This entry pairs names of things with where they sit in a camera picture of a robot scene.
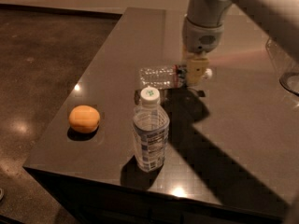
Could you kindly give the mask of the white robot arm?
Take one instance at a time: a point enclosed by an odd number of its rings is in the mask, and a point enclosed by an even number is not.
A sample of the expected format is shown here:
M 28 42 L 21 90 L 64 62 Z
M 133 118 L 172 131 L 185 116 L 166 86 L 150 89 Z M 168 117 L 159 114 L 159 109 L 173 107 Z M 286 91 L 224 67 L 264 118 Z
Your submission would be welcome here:
M 189 53 L 215 49 L 231 5 L 239 7 L 299 62 L 299 0 L 189 0 L 182 38 Z

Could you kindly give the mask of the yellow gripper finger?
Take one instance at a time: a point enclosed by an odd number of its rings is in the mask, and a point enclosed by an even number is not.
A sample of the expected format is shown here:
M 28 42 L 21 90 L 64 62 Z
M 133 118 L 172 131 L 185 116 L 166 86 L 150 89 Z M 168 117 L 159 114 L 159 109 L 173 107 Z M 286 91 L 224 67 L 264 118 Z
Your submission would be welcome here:
M 206 52 L 188 52 L 186 47 L 183 47 L 182 58 L 183 62 L 186 64 L 186 84 L 188 86 L 197 85 L 209 65 L 209 59 L 206 56 Z

